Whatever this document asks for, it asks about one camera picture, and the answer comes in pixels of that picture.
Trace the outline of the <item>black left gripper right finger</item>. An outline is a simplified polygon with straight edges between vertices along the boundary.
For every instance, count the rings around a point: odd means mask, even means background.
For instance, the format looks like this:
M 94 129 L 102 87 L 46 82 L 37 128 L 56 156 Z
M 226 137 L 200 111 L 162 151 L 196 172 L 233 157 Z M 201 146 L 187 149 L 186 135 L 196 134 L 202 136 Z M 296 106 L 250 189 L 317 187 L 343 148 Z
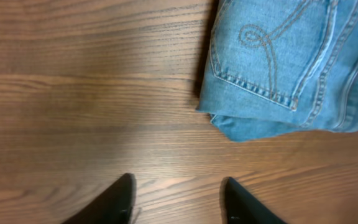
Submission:
M 219 201 L 225 224 L 286 224 L 232 177 L 223 179 Z

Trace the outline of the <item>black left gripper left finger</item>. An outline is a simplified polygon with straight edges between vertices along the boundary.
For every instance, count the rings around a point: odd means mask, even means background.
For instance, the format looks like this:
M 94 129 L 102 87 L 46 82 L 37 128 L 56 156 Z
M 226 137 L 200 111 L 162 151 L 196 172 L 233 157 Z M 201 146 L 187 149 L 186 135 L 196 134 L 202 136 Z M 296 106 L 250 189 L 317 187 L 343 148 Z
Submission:
M 125 173 L 63 224 L 130 224 L 135 188 L 134 174 Z

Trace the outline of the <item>light blue denim jeans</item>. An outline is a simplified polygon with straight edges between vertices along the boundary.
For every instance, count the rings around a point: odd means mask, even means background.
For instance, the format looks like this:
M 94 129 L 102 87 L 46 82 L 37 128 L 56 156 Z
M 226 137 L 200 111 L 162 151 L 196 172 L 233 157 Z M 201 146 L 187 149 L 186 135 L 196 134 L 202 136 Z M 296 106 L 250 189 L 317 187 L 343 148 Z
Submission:
M 232 141 L 358 131 L 358 0 L 222 0 L 198 111 Z

